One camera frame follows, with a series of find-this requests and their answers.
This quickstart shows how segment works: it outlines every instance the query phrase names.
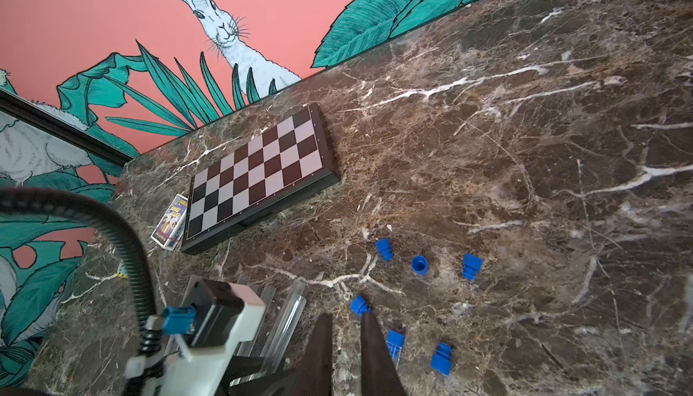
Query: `palm leaf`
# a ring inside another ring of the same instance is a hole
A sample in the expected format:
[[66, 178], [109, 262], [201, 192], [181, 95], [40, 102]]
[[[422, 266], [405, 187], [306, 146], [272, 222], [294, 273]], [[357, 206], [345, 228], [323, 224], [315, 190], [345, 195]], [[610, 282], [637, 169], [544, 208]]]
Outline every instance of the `palm leaf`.
[[276, 83], [274, 82], [274, 79], [270, 81], [270, 91], [268, 92], [269, 95], [276, 94]]
[[167, 136], [185, 136], [188, 132], [182, 129], [177, 129], [165, 123], [149, 122], [142, 119], [130, 119], [130, 118], [117, 118], [117, 117], [106, 117], [109, 122], [117, 123], [124, 127], [128, 127], [133, 130], [140, 130], [146, 132], [153, 132], [154, 134], [162, 134]]
[[248, 96], [249, 104], [253, 104], [260, 99], [258, 90], [255, 87], [255, 79], [253, 78], [253, 67], [248, 68], [248, 77], [245, 80], [245, 94]]
[[234, 89], [234, 104], [236, 105], [236, 110], [240, 110], [245, 107], [245, 100], [243, 99], [243, 93], [240, 91], [237, 63], [234, 64], [234, 75], [231, 76], [231, 87]]
[[203, 114], [204, 117], [207, 118], [207, 122], [205, 122], [199, 114], [197, 115], [197, 117], [199, 117], [200, 120], [204, 123], [210, 123], [215, 119], [219, 119], [219, 113], [217, 113], [216, 109], [214, 108], [210, 100], [207, 99], [206, 95], [202, 92], [195, 80], [193, 80], [193, 77], [190, 74], [188, 74], [185, 68], [183, 68], [183, 65], [180, 65], [177, 59], [175, 60], [175, 62], [176, 64], [178, 64], [178, 69], [180, 70], [181, 74], [183, 74], [185, 83], [188, 85], [188, 88], [190, 88], [190, 91], [197, 99], [197, 105], [200, 107], [200, 114]]
[[120, 89], [124, 90], [130, 97], [133, 97], [135, 101], [144, 106], [145, 109], [149, 110], [153, 114], [156, 114], [164, 121], [168, 121], [173, 125], [176, 125], [182, 129], [186, 129], [188, 131], [193, 130], [187, 123], [183, 122], [182, 119], [178, 118], [178, 116], [173, 114], [169, 109], [165, 108], [164, 106], [161, 106], [159, 103], [152, 100], [150, 97], [147, 97], [146, 95], [130, 88], [128, 85], [123, 85], [121, 82], [113, 80], [108, 76], [104, 76], [104, 79], [108, 79], [111, 83], [113, 83]]
[[231, 109], [229, 102], [226, 101], [224, 94], [222, 94], [221, 89], [219, 88], [219, 85], [216, 83], [212, 73], [209, 71], [209, 67], [207, 67], [207, 62], [204, 60], [204, 52], [200, 53], [200, 68], [202, 69], [202, 77], [204, 78], [204, 82], [207, 84], [207, 89], [209, 89], [209, 94], [212, 95], [212, 98], [219, 107], [221, 114], [225, 116], [233, 112], [234, 110]]
[[170, 75], [172, 74], [171, 71], [163, 63], [152, 56], [152, 54], [146, 48], [144, 48], [142, 44], [137, 43], [137, 46], [139, 47], [139, 51], [142, 53], [144, 65], [147, 67], [147, 71], [149, 71], [149, 74], [151, 75], [154, 83], [157, 85], [157, 88], [162, 94], [164, 94], [164, 97], [169, 100], [173, 107], [175, 107], [175, 109], [178, 110], [178, 112], [182, 114], [183, 117], [188, 120], [188, 122], [194, 128], [197, 128], [195, 125], [195, 120], [188, 110], [188, 105], [185, 103], [185, 100], [181, 96], [178, 88], [170, 78]]

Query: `chessboard square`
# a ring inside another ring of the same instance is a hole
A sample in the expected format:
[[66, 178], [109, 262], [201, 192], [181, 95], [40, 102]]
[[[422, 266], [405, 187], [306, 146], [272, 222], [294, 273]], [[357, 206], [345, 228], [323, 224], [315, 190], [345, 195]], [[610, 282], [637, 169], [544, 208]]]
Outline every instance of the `chessboard square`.
[[278, 123], [276, 125], [276, 134], [281, 137], [285, 135], [289, 131], [293, 131], [294, 129], [294, 120], [293, 117], [286, 118], [282, 122]]
[[319, 151], [313, 151], [307, 156], [301, 158], [301, 173], [303, 176], [310, 175], [317, 169], [322, 167], [322, 158]]
[[296, 145], [296, 133], [291, 130], [279, 138], [279, 151], [286, 151]]
[[204, 200], [202, 201], [197, 201], [193, 205], [190, 205], [190, 215], [189, 217], [191, 219], [201, 216], [202, 213], [204, 212]]
[[219, 187], [219, 203], [228, 201], [234, 196], [234, 184], [228, 183]]
[[271, 141], [269, 144], [265, 145], [265, 147], [262, 149], [263, 152], [263, 158], [265, 160], [269, 160], [270, 158], [274, 156], [279, 155], [279, 140], [275, 139]]
[[282, 170], [282, 157], [277, 154], [265, 162], [265, 177]]
[[212, 166], [207, 168], [207, 180], [214, 178], [221, 172], [221, 161], [217, 161]]
[[195, 187], [193, 189], [193, 197], [190, 200], [190, 203], [195, 203], [195, 202], [199, 201], [200, 199], [204, 198], [204, 195], [206, 194], [205, 193], [206, 188], [207, 188], [206, 182]]
[[284, 187], [299, 180], [301, 178], [301, 163], [296, 161], [296, 163], [283, 168], [282, 176], [284, 179]]
[[250, 186], [248, 189], [248, 205], [254, 204], [263, 197], [265, 197], [265, 180]]
[[226, 170], [222, 170], [221, 174], [219, 174], [219, 186], [223, 187], [224, 185], [230, 183], [231, 181], [234, 180], [234, 167], [231, 166], [230, 168]]
[[248, 189], [234, 196], [234, 214], [248, 208]]
[[255, 139], [251, 140], [248, 142], [248, 154], [251, 156], [255, 152], [261, 150], [263, 147], [262, 145], [262, 135], [259, 135]]
[[219, 190], [204, 197], [204, 211], [207, 212], [219, 203]]
[[286, 151], [279, 154], [282, 157], [282, 169], [286, 169], [287, 166], [296, 163], [299, 160], [299, 149], [296, 146], [290, 147]]
[[200, 185], [204, 184], [204, 181], [207, 180], [207, 169], [201, 171], [197, 175], [195, 175], [195, 181], [193, 182], [193, 188], [197, 188]]
[[234, 215], [234, 200], [221, 202], [217, 208], [217, 222], [223, 221], [226, 218]]
[[253, 186], [265, 179], [265, 166], [259, 165], [248, 172], [248, 185]]
[[217, 224], [216, 215], [219, 207], [214, 206], [209, 211], [205, 211], [202, 215], [202, 230], [209, 229]]
[[265, 178], [265, 194], [268, 196], [277, 193], [284, 188], [284, 177], [282, 171], [277, 171], [273, 175], [269, 175]]
[[234, 155], [231, 153], [228, 156], [221, 159], [221, 172], [230, 168], [234, 165]]
[[238, 165], [238, 162], [241, 161], [244, 158], [248, 157], [248, 144], [243, 145], [242, 147], [236, 149], [234, 151], [234, 164]]
[[308, 108], [306, 107], [291, 118], [294, 120], [294, 128], [298, 128], [302, 123], [310, 121], [310, 112], [308, 112]]
[[244, 158], [234, 165], [234, 179], [248, 172], [248, 158]]
[[296, 127], [294, 132], [296, 133], [296, 142], [300, 142], [314, 135], [315, 129], [313, 128], [312, 122], [305, 122]]
[[255, 167], [261, 165], [263, 161], [263, 151], [262, 148], [260, 148], [259, 151], [250, 154], [250, 157], [248, 157], [248, 170], [252, 170]]
[[199, 216], [190, 220], [190, 223], [188, 223], [188, 238], [202, 232], [202, 218], [203, 215], [200, 214]]
[[279, 139], [279, 133], [276, 131], [276, 125], [262, 133], [262, 145], [265, 147], [277, 139]]
[[317, 151], [317, 143], [315, 143], [315, 136], [310, 136], [308, 139], [304, 139], [296, 145], [299, 149], [299, 157], [303, 158], [313, 151]]
[[248, 188], [248, 173], [239, 176], [234, 180], [234, 196]]
[[212, 192], [215, 192], [216, 190], [219, 190], [219, 175], [207, 180], [207, 188], [205, 194], [210, 194]]

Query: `wall mural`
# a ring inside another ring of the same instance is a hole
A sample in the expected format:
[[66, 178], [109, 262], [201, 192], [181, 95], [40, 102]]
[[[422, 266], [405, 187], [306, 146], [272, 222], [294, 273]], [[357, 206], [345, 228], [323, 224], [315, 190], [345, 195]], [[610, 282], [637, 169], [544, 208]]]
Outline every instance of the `wall mural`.
[[[59, 106], [32, 101], [34, 106], [137, 157], [140, 151], [232, 114], [301, 79], [247, 44], [247, 25], [243, 18], [224, 10], [227, 4], [178, 1], [187, 4], [202, 25], [217, 62], [227, 62], [229, 70], [221, 72], [228, 76], [230, 71], [230, 84], [213, 76], [205, 52], [199, 53], [199, 63], [186, 63], [185, 68], [174, 58], [178, 69], [171, 70], [155, 56], [157, 45], [147, 48], [135, 43], [135, 52], [111, 53], [84, 71], [75, 70], [56, 87]], [[303, 52], [304, 60], [311, 68], [338, 64], [473, 1], [352, 0], [335, 12], [331, 25], [322, 29], [322, 41], [312, 47], [314, 53]], [[277, 42], [282, 42], [284, 31], [291, 30], [276, 28]], [[2, 47], [0, 66], [8, 58], [13, 60], [14, 54], [16, 50], [10, 53]], [[217, 62], [212, 64], [219, 70]], [[10, 72], [0, 70], [0, 89], [17, 94]], [[36, 93], [35, 84], [26, 75], [15, 85]], [[159, 93], [151, 92], [153, 88]], [[33, 98], [31, 93], [18, 95]], [[50, 187], [107, 203], [120, 174], [120, 169], [106, 160], [3, 113], [0, 147], [0, 186]], [[81, 223], [59, 218], [0, 217], [0, 387], [19, 386], [26, 379], [46, 329], [60, 303], [66, 301], [62, 295], [91, 233]]]

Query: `pink wall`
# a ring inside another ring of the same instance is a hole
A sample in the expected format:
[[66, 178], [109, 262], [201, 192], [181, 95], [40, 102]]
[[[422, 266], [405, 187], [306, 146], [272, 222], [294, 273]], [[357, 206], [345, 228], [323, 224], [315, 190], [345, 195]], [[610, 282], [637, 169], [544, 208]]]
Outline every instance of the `pink wall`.
[[[311, 69], [314, 51], [330, 24], [351, 0], [214, 0], [234, 16], [245, 16], [247, 44], [301, 77]], [[201, 80], [199, 54], [209, 43], [188, 6], [178, 0], [1, 0], [3, 43], [0, 68], [11, 73], [17, 92], [28, 99], [59, 106], [56, 86], [86, 70], [111, 52], [138, 55], [137, 39], [152, 54], [176, 69], [176, 57]], [[230, 95], [231, 68], [223, 57], [207, 53], [212, 73]], [[167, 106], [146, 73], [134, 73], [131, 84]], [[114, 114], [93, 107], [100, 117], [133, 117], [160, 122], [134, 101]], [[100, 120], [108, 132], [129, 141], [140, 152], [171, 138], [133, 131]]]

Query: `black frame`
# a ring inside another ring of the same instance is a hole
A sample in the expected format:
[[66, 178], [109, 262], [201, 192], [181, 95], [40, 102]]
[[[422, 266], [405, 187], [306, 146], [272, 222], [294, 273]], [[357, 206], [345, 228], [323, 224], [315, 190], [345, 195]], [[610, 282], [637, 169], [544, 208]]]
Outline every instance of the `black frame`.
[[28, 101], [5, 90], [0, 90], [0, 111], [64, 140], [77, 148], [84, 149], [92, 156], [103, 158], [116, 166], [123, 167], [130, 160], [134, 160], [134, 157], [130, 154], [113, 148], [91, 134], [74, 128], [69, 123], [61, 121], [50, 113], [44, 112]]

